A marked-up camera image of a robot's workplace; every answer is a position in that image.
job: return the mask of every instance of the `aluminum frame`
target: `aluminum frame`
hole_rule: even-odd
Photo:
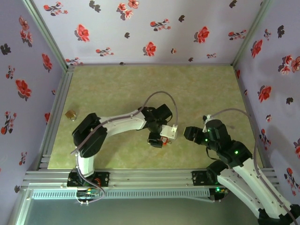
[[[248,46],[250,40],[252,39],[255,31],[257,30],[259,24],[261,23],[261,21],[264,19],[264,17],[266,16],[268,9],[271,7],[272,3],[274,2],[274,0],[264,0],[262,2],[261,8],[259,10],[259,12],[257,13],[257,16],[254,20],[254,22],[252,23],[248,34],[246,35],[245,40],[243,41],[238,53],[236,54],[233,62],[232,62],[232,66],[235,67],[236,64],[238,63],[238,61],[240,60],[243,52],[245,51],[246,47]]]
[[[28,9],[31,17],[36,22],[37,27],[41,31],[44,39],[46,40],[47,44],[49,45],[50,49],[52,50],[53,54],[55,55],[57,61],[59,62],[60,66],[63,68],[64,71],[67,70],[67,65],[64,60],[64,57],[58,48],[57,44],[54,41],[49,29],[46,26],[41,14],[37,10],[36,5],[34,4],[33,0],[22,0],[25,7]]]

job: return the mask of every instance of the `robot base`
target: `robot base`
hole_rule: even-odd
[[[94,172],[91,176],[87,177],[89,181],[92,183],[101,186],[101,187],[108,187],[109,182],[109,172]],[[69,174],[67,180],[67,187],[69,188],[84,188],[90,187],[91,185],[85,182],[77,173],[77,171],[72,171]]]

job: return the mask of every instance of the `red flower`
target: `red flower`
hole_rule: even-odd
[[[24,95],[25,97],[29,98],[31,96],[31,90],[28,88],[27,83],[24,80],[16,80],[15,81],[17,85],[18,91]]]
[[[29,26],[28,26],[27,21],[24,20],[24,19],[22,18],[22,16],[19,17],[19,23],[20,23],[20,25],[22,26],[22,29],[23,29],[23,30],[28,30],[28,29],[29,29]]]
[[[285,66],[282,70],[281,73],[282,75],[288,75],[291,69],[288,66]]]
[[[139,5],[139,2],[136,0],[129,0],[128,6],[131,8],[137,8],[137,6]]]
[[[262,43],[263,40],[260,40],[258,42],[255,42],[255,44],[253,45],[253,49],[251,49],[253,59],[261,51]]]
[[[79,35],[80,39],[84,42],[90,41],[89,40],[89,30],[87,30],[84,26],[81,24],[77,27],[77,34]]]
[[[298,71],[300,69],[300,56],[298,56],[295,60],[292,61],[292,72]]]
[[[118,6],[118,8],[119,8],[119,10],[121,10],[121,11],[126,10],[125,3],[120,3],[119,6]]]
[[[43,57],[43,62],[44,62],[45,67],[47,67],[49,70],[51,70],[52,69],[52,63],[50,62],[50,59],[49,59],[48,55],[43,53],[42,57]]]
[[[49,118],[50,118],[50,113],[45,113],[46,124],[48,123]]]
[[[262,91],[258,95],[258,99],[260,102],[262,102],[263,100],[267,100],[270,97],[271,89],[272,88],[270,86],[262,89]]]
[[[240,78],[240,70],[236,71],[236,76],[238,79]]]
[[[285,57],[285,63],[286,64],[290,64],[290,62],[293,60],[292,56],[291,55],[288,55]]]
[[[296,147],[296,154],[298,154],[298,158],[300,158],[300,145]]]
[[[154,52],[156,51],[156,46],[153,44],[153,42],[149,42],[146,45],[146,53],[148,56],[154,56]]]
[[[20,31],[20,34],[22,39],[26,38],[26,33],[23,30]]]
[[[203,27],[202,30],[198,32],[198,42],[199,43],[205,43],[205,39],[208,37],[210,32],[208,31],[207,27]]]
[[[130,19],[130,17],[133,15],[132,10],[126,10],[125,11],[125,18]]]
[[[28,31],[27,33],[27,39],[29,40],[30,43],[32,43],[32,34]]]

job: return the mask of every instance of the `lavender wall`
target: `lavender wall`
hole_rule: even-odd
[[[1,1],[0,29],[0,225],[6,225],[38,154],[62,68],[22,1]]]
[[[299,0],[274,1],[236,70],[284,196],[300,203]]]

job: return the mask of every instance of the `wire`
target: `wire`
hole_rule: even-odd
[[[213,114],[211,117],[215,117],[223,112],[226,112],[226,111],[238,111],[244,115],[246,115],[249,120],[252,122],[252,119],[251,117],[243,110],[241,109],[236,109],[236,108],[228,108],[228,109],[224,109],[224,110],[221,110],[215,114]],[[272,193],[272,195],[276,198],[276,200],[279,202],[280,205],[282,205],[282,207],[286,210],[286,212],[290,215],[290,217],[292,218],[293,222],[295,223],[295,225],[298,225],[295,217],[293,216],[293,214],[289,211],[289,209],[284,205],[284,203],[280,200],[280,198],[274,193],[274,191],[271,189],[271,187],[268,185],[268,183],[264,180],[264,178],[261,175],[261,173],[259,172],[259,169],[258,169],[258,166],[257,166],[257,160],[256,160],[256,149],[257,149],[257,133],[256,131],[254,131],[255,133],[255,143],[254,143],[254,151],[253,151],[253,158],[254,158],[254,168],[255,168],[255,171],[258,175],[258,177],[260,178],[260,180],[262,181],[262,183],[267,187],[267,189]]]
[[[112,118],[110,120],[106,120],[104,122],[102,122],[101,124],[99,124],[98,126],[96,126],[90,133],[89,135],[80,143],[80,145],[77,146],[77,148],[71,152],[71,155],[73,155],[75,152],[79,151],[79,149],[89,140],[89,138],[100,128],[102,127],[103,125],[105,125],[106,123],[108,122],[113,122],[115,120],[122,120],[122,119],[128,119],[130,117],[133,117],[133,116],[136,116],[137,114],[139,114],[143,108],[146,106],[146,104],[148,103],[149,99],[156,95],[156,94],[159,94],[159,93],[164,93],[166,94],[167,96],[169,96],[171,98],[171,100],[173,101],[173,104],[175,106],[175,110],[176,110],[176,121],[175,121],[175,125],[178,124],[178,110],[177,110],[177,105],[175,103],[175,100],[174,98],[166,91],[163,91],[163,90],[160,90],[160,91],[156,91],[154,93],[152,93],[145,101],[145,103],[143,104],[143,106],[135,113],[133,113],[132,115],[127,115],[127,116],[119,116],[119,117],[115,117],[115,118]]]
[[[218,160],[216,158],[213,158],[213,157],[210,157],[209,154],[208,154],[208,148],[206,148],[206,155],[208,156],[208,158],[212,159],[212,160]]]
[[[85,205],[87,205],[87,204],[89,204],[89,203],[93,203],[93,202],[96,202],[96,201],[98,201],[98,200],[100,200],[100,199],[103,199],[103,198],[105,197],[105,191],[103,190],[102,187],[100,187],[99,185],[97,185],[97,184],[95,184],[95,183],[89,181],[88,179],[86,179],[86,178],[83,176],[83,174],[81,173],[81,171],[80,171],[80,169],[79,169],[79,163],[78,163],[78,156],[79,156],[79,153],[77,152],[75,156],[76,156],[76,168],[77,168],[77,171],[78,171],[79,176],[80,176],[85,182],[88,182],[88,183],[91,184],[92,186],[94,186],[94,187],[100,189],[100,190],[102,191],[102,193],[103,193],[103,195],[100,196],[99,198],[93,199],[93,200],[89,200],[89,201],[86,200],[86,202],[84,202],[84,201],[81,201],[81,202],[80,202],[80,201],[78,200],[77,197],[76,197],[76,200],[77,200],[78,202],[80,202],[80,204],[85,204]]]

